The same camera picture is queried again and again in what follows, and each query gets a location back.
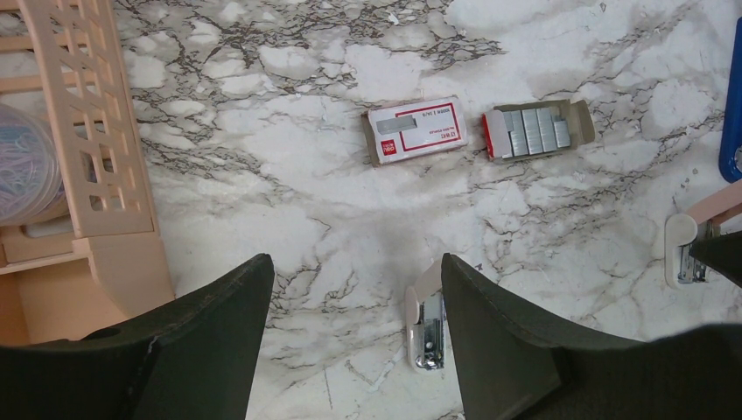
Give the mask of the orange plastic desk organizer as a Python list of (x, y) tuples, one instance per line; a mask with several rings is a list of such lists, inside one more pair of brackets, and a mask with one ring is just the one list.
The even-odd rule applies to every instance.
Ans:
[(34, 237), (1, 230), (1, 342), (79, 340), (174, 298), (127, 68), (109, 1), (4, 1), (3, 61), (34, 67), (1, 79), (3, 95), (41, 94), (66, 196)]

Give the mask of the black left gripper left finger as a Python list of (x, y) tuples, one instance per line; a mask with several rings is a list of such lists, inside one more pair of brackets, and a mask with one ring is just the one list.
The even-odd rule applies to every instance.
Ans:
[(4, 419), (243, 419), (274, 264), (258, 254), (79, 340), (1, 349)]

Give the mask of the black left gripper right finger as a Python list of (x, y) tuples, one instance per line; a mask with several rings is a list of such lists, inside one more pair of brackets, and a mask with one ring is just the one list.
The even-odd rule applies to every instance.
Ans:
[(561, 318), (456, 255), (441, 262), (468, 419), (738, 419), (741, 328), (642, 342)]

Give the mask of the clear tape roll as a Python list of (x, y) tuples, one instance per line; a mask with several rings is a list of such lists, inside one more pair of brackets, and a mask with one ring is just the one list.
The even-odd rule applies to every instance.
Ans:
[(1, 106), (1, 224), (41, 220), (65, 196), (48, 122)]

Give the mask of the red white staple box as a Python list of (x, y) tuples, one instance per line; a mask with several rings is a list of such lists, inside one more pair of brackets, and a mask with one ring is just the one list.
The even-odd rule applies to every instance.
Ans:
[(376, 167), (467, 145), (466, 121), (455, 95), (371, 109), (360, 119)]

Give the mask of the staple tray with staples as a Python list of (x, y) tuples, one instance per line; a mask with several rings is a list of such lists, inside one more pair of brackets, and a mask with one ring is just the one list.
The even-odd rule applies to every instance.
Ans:
[(485, 112), (481, 124), (489, 159), (502, 164), (574, 151), (596, 138), (584, 100), (501, 105)]

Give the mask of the white eraser block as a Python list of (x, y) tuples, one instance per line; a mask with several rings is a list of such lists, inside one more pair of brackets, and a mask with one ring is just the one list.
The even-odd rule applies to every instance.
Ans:
[(407, 358), (417, 372), (445, 367), (446, 313), (441, 277), (442, 260), (437, 259), (405, 291)]

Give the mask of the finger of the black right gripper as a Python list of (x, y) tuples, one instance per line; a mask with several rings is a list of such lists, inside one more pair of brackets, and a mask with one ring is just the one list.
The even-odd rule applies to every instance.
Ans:
[(696, 242), (689, 254), (741, 287), (741, 232), (723, 234)]

